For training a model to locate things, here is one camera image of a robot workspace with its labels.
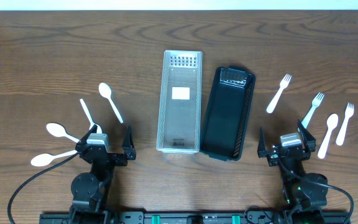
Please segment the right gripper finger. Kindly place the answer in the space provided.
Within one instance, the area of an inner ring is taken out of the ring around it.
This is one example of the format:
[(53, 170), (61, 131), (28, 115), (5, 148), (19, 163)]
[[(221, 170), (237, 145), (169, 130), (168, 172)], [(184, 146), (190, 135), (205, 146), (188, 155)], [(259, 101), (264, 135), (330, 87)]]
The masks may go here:
[(267, 157), (267, 150), (265, 146), (265, 138), (264, 138), (264, 132), (263, 129), (260, 128), (260, 138), (259, 138), (259, 144), (257, 147), (257, 154), (259, 158)]
[(315, 152), (316, 139), (313, 135), (302, 125), (301, 121), (298, 120), (298, 129), (301, 134), (303, 145), (308, 152)]

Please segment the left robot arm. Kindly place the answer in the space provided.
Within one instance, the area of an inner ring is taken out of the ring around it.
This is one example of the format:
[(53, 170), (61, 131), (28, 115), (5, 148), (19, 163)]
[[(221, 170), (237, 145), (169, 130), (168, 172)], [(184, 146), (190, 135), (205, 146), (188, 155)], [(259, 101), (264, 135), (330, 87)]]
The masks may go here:
[(73, 194), (69, 224), (110, 224), (118, 223), (119, 215), (106, 203), (109, 195), (114, 168), (126, 166), (136, 158), (132, 129), (126, 129), (122, 142), (124, 152), (110, 153), (110, 141), (106, 134), (98, 133), (93, 126), (76, 144), (75, 150), (81, 159), (91, 164), (91, 170), (76, 176), (71, 183)]

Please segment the black plastic basket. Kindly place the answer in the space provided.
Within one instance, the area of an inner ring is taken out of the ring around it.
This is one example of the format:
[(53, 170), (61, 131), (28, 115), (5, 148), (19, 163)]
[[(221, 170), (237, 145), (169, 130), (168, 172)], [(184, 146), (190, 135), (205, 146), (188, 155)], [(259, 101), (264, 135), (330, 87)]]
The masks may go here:
[(243, 67), (216, 69), (201, 132), (202, 153), (222, 161), (241, 158), (255, 81)]

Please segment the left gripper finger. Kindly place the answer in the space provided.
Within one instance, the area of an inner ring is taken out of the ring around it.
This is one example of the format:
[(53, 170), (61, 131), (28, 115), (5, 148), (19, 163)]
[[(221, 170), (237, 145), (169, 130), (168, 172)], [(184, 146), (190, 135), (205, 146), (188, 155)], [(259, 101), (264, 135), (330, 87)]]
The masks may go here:
[(94, 124), (91, 127), (91, 129), (77, 142), (75, 146), (75, 150), (77, 152), (83, 152), (88, 147), (87, 139), (91, 134), (96, 132), (97, 132), (97, 125)]
[(126, 135), (122, 142), (122, 149), (124, 150), (124, 154), (126, 155), (127, 160), (136, 159), (136, 151), (132, 138), (132, 128), (130, 126), (128, 126), (126, 129)]

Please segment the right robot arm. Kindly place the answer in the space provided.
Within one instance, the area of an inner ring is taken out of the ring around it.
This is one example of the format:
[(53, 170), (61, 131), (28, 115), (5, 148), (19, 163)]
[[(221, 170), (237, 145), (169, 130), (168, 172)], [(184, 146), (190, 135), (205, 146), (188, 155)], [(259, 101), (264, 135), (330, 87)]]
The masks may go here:
[(274, 223), (323, 223), (321, 207), (327, 205), (328, 179), (317, 173), (307, 173), (303, 161), (315, 152), (316, 139), (298, 122), (299, 131), (281, 137), (280, 144), (266, 148), (264, 132), (260, 130), (257, 154), (268, 165), (278, 166), (283, 181), (283, 196), (288, 205), (273, 215)]

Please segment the white fork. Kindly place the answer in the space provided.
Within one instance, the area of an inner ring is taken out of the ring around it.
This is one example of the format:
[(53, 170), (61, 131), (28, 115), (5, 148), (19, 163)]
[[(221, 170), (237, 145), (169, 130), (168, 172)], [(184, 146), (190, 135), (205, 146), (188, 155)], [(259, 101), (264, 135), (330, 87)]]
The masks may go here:
[(344, 143), (348, 122), (353, 115), (354, 115), (354, 105), (352, 103), (348, 103), (344, 113), (344, 121), (342, 122), (341, 128), (336, 138), (336, 144), (338, 146), (342, 146)]
[(272, 100), (270, 101), (270, 103), (267, 106), (267, 109), (266, 109), (267, 113), (273, 113), (273, 111), (280, 99), (282, 92), (284, 91), (285, 88), (288, 87), (291, 78), (292, 78), (292, 76), (289, 73), (287, 73), (283, 77), (283, 79), (280, 82), (280, 87), (279, 87), (278, 91), (276, 92), (275, 96), (272, 98)]

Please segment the white spoon handle up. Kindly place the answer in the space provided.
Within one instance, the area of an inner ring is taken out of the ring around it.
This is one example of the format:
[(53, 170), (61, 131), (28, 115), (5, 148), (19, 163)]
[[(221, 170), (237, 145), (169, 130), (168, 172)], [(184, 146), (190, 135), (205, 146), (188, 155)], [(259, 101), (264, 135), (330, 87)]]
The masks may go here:
[(96, 123), (93, 121), (92, 116), (91, 116), (91, 113), (90, 113), (90, 111), (89, 111), (89, 109), (88, 109), (88, 107), (87, 107), (85, 101), (84, 101), (82, 98), (80, 99), (80, 103), (81, 103), (82, 109), (83, 109), (83, 111), (85, 112), (85, 115), (86, 115), (86, 117), (88, 118), (88, 121), (89, 121), (89, 123), (90, 123), (90, 127), (89, 127), (89, 128), (91, 129), (93, 126), (96, 126), (96, 127), (97, 127), (96, 132), (97, 132), (98, 134), (102, 134), (103, 131), (102, 131), (102, 129), (101, 129), (101, 126), (98, 125), (98, 124), (96, 124)]

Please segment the light blue fork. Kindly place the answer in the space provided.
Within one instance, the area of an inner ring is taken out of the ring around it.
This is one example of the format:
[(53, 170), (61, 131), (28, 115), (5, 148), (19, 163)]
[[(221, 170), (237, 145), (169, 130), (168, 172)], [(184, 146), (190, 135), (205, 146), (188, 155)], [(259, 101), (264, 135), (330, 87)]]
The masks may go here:
[(310, 110), (307, 112), (307, 114), (305, 115), (305, 117), (303, 118), (303, 120), (301, 121), (302, 125), (304, 128), (307, 128), (311, 118), (316, 110), (316, 108), (318, 108), (320, 106), (320, 104), (322, 103), (324, 98), (324, 93), (319, 92), (312, 100), (311, 102), (311, 108)]

